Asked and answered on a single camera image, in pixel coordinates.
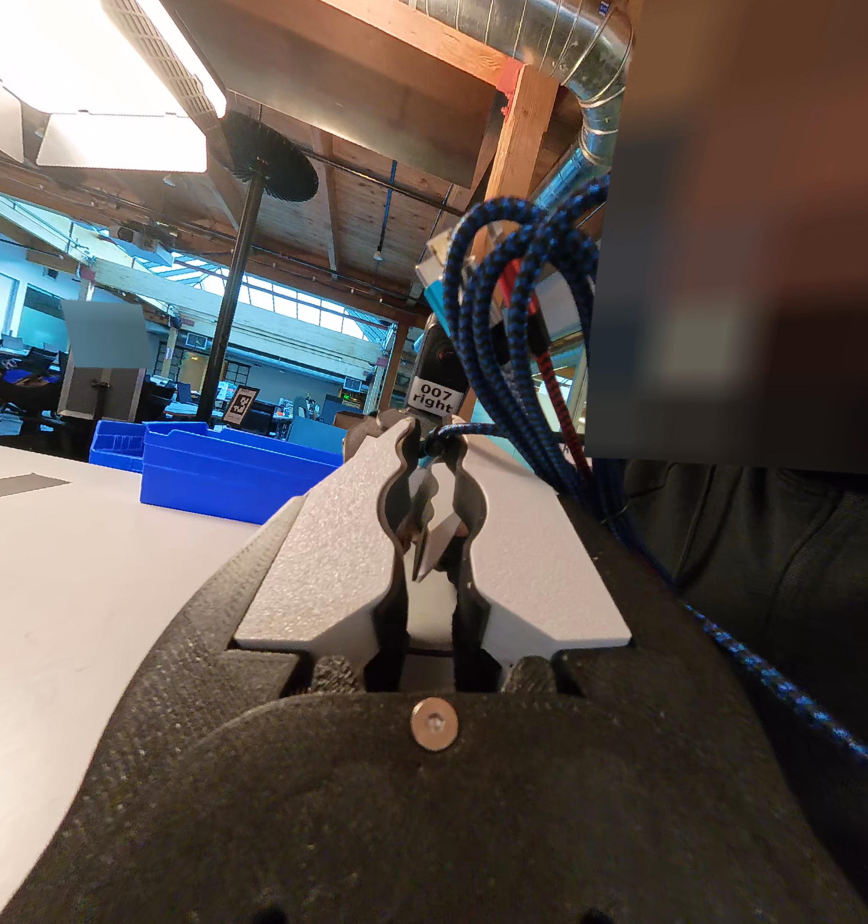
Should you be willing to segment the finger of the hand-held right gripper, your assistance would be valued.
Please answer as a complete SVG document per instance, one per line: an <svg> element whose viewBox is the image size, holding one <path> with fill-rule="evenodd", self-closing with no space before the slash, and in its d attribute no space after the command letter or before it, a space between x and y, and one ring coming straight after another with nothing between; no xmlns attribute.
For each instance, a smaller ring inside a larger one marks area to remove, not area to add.
<svg viewBox="0 0 868 924"><path fill-rule="evenodd" d="M412 569L412 580L422 581L438 565L458 531L464 529L458 514L434 514L424 526Z"/></svg>

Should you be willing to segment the silver air duct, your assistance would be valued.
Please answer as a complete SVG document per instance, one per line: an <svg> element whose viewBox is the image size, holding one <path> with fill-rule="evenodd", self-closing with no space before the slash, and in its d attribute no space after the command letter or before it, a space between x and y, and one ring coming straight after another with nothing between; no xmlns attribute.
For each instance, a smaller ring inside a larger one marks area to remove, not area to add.
<svg viewBox="0 0 868 924"><path fill-rule="evenodd" d="M618 2L409 1L441 24L534 66L576 98L582 127L567 156L535 193L550 210L609 174L635 30Z"/></svg>

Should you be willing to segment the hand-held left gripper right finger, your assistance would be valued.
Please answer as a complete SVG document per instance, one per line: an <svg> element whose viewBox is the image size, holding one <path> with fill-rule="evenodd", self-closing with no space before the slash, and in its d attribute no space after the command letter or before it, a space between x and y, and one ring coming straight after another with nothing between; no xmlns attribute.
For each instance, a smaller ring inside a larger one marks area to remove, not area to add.
<svg viewBox="0 0 868 924"><path fill-rule="evenodd" d="M452 437L467 534L448 576L455 687L499 687L522 659L628 646L632 633L557 492L486 436Z"/></svg>

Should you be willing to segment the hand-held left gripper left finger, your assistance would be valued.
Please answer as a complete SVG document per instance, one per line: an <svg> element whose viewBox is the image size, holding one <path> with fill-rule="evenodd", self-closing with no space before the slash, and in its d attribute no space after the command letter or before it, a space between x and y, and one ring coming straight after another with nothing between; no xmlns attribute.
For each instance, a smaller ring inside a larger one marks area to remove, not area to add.
<svg viewBox="0 0 868 924"><path fill-rule="evenodd" d="M246 653L339 657L399 687L409 647L405 548L418 422L383 418L305 495L233 635Z"/></svg>

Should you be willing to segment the wooden ceiling post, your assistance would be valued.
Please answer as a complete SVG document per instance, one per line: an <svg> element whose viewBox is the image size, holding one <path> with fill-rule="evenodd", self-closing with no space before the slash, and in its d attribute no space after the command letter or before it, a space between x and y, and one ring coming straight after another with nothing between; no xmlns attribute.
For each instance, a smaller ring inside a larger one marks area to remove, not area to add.
<svg viewBox="0 0 868 924"><path fill-rule="evenodd" d="M491 172L485 198L527 198L559 84L536 66L477 42L469 50L463 69L497 89L511 92L495 154L486 160Z"/></svg>

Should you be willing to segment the grey tablet on stand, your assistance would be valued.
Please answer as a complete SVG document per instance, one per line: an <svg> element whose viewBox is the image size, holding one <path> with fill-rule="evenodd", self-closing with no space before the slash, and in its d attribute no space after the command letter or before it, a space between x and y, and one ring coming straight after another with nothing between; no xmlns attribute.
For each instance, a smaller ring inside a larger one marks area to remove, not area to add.
<svg viewBox="0 0 868 924"><path fill-rule="evenodd" d="M145 369L70 366L56 414L88 422L134 422L145 375Z"/></svg>

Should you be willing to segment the blue plastic storage bin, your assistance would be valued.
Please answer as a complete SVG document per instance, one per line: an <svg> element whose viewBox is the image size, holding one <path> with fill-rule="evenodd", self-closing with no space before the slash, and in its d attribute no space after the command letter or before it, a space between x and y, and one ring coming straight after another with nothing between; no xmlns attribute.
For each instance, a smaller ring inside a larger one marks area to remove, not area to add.
<svg viewBox="0 0 868 924"><path fill-rule="evenodd" d="M141 474L147 427L143 423L101 420L89 449L89 463Z"/></svg>
<svg viewBox="0 0 868 924"><path fill-rule="evenodd" d="M341 452L203 424L148 424L140 502L262 525L343 461Z"/></svg>

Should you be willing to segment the white studio light panel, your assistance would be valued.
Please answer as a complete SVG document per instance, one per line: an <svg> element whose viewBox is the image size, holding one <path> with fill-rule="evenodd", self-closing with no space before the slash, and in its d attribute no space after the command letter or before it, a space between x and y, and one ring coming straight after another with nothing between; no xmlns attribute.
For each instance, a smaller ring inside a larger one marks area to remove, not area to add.
<svg viewBox="0 0 868 924"><path fill-rule="evenodd" d="M163 2L0 1L0 154L55 170L207 175L308 202L311 161L230 111L220 80Z"/></svg>

